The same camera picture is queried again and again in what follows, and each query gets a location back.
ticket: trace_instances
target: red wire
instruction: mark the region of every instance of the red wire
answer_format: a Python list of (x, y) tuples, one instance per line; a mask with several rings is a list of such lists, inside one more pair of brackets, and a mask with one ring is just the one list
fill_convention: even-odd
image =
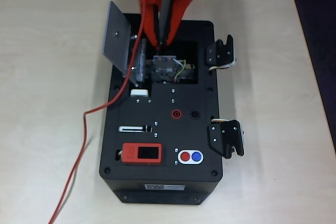
[(54, 211), (54, 214), (52, 215), (51, 219), (49, 220), (49, 224), (54, 223), (54, 221), (55, 221), (56, 218), (57, 218), (59, 209), (60, 209), (60, 207), (61, 207), (61, 205), (62, 205), (62, 202), (63, 202), (63, 200), (64, 200), (65, 194), (66, 194), (66, 192), (67, 192), (67, 190), (68, 190), (68, 186), (69, 186), (69, 184), (70, 184), (71, 178), (73, 177), (73, 174), (74, 174), (75, 170), (77, 169), (77, 167), (78, 167), (78, 165), (79, 165), (79, 162), (80, 162), (80, 160), (81, 160), (81, 158), (82, 158), (82, 155), (83, 155), (83, 153), (84, 153), (85, 145), (86, 145), (86, 141), (87, 141), (87, 137), (88, 137), (88, 133), (87, 133), (87, 123), (86, 123), (86, 116), (87, 116), (88, 114), (95, 113), (95, 112), (97, 112), (97, 111), (99, 111), (99, 110), (102, 110), (102, 109), (104, 109), (104, 108), (106, 108), (106, 107), (112, 105), (113, 103), (115, 103), (116, 100), (121, 96), (121, 94), (123, 93), (123, 91), (125, 90), (125, 88), (126, 88), (126, 86), (127, 86), (127, 84), (128, 84), (128, 81), (129, 81), (129, 79), (130, 79), (131, 72), (132, 72), (131, 67), (134, 65), (135, 56), (137, 55), (136, 52), (137, 52), (137, 50), (138, 50), (138, 46), (139, 46), (139, 42), (140, 42), (140, 38), (141, 38), (141, 34), (142, 34), (142, 31), (143, 31), (145, 9), (146, 9), (146, 8), (145, 8), (145, 0), (142, 0), (142, 15), (141, 15), (142, 17), (141, 17), (140, 28), (139, 28), (138, 36), (137, 36), (136, 41), (135, 41), (135, 44), (134, 44), (134, 48), (133, 48), (133, 52), (132, 52), (132, 57), (131, 57), (131, 61), (130, 61), (130, 64), (129, 64), (129, 67), (128, 67), (128, 70), (127, 70), (127, 74), (126, 74), (125, 80), (124, 80), (124, 82), (123, 82), (123, 84), (122, 84), (122, 86), (121, 86), (119, 92), (118, 92), (118, 93), (115, 95), (115, 97), (114, 97), (112, 100), (110, 100), (109, 102), (103, 104), (102, 106), (99, 106), (99, 107), (97, 107), (97, 108), (94, 108), (94, 109), (92, 109), (92, 110), (86, 111), (86, 112), (84, 112), (84, 114), (83, 114), (83, 122), (84, 122), (84, 140), (83, 140), (83, 144), (82, 144), (82, 147), (81, 147), (80, 152), (79, 152), (79, 154), (78, 154), (78, 157), (77, 157), (77, 159), (76, 159), (76, 162), (75, 162), (75, 164), (73, 165), (72, 170), (71, 170), (71, 172), (70, 172), (70, 174), (69, 174), (68, 180), (67, 180), (67, 182), (66, 182), (66, 184), (65, 184), (65, 187), (64, 187), (64, 189), (63, 189), (63, 193), (62, 193), (61, 198), (60, 198), (60, 200), (59, 200), (59, 202), (58, 202), (58, 204), (57, 204), (57, 207), (56, 207), (56, 209), (55, 209), (55, 211)]

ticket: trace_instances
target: black box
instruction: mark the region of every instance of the black box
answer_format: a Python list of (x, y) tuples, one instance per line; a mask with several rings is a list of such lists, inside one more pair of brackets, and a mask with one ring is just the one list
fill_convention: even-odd
[[(126, 17), (136, 33), (140, 15)], [(133, 84), (129, 83), (121, 98), (108, 107), (99, 171), (122, 202), (199, 205), (221, 180), (222, 157), (209, 147), (207, 133), (211, 119), (219, 118), (216, 72), (209, 72), (205, 65), (206, 48), (213, 43), (211, 22), (182, 21), (165, 54), (193, 61), (195, 81), (153, 83), (150, 96), (140, 98), (130, 97)], [(151, 50), (154, 52), (149, 45), (148, 59), (153, 57)], [(109, 100), (123, 80), (121, 72), (113, 67)], [(172, 117), (176, 109), (182, 112), (179, 119)], [(119, 132), (121, 125), (149, 125), (152, 132)], [(162, 163), (123, 164), (118, 156), (123, 143), (161, 143)], [(204, 159), (198, 165), (181, 164), (177, 159), (181, 150), (201, 151)]]

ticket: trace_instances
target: label sticker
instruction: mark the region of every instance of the label sticker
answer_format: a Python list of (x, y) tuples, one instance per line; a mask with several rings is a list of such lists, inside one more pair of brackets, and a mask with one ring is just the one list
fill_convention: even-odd
[(185, 186), (183, 185), (156, 185), (156, 184), (145, 184), (146, 190), (173, 190), (173, 191), (183, 191)]

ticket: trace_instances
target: green wire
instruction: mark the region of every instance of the green wire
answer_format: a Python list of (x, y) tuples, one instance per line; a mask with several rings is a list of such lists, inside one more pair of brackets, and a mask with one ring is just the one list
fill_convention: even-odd
[(176, 82), (176, 79), (178, 78), (178, 76), (183, 72), (183, 70), (185, 69), (186, 64), (187, 64), (186, 60), (183, 60), (183, 67), (182, 67), (182, 69), (175, 75), (175, 77), (174, 77), (174, 82)]

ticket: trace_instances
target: wooden table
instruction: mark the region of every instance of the wooden table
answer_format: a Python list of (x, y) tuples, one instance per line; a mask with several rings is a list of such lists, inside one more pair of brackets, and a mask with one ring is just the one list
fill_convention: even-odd
[[(0, 0), (0, 223), (47, 223), (56, 206), (82, 113), (107, 100), (109, 1)], [(139, 11), (137, 0), (113, 1)], [(336, 223), (335, 153), (294, 0), (194, 0), (185, 19), (235, 38), (237, 65), (218, 73), (219, 100), (221, 116), (243, 124), (245, 156), (224, 161), (198, 207), (125, 205), (98, 174), (98, 112), (56, 223)]]

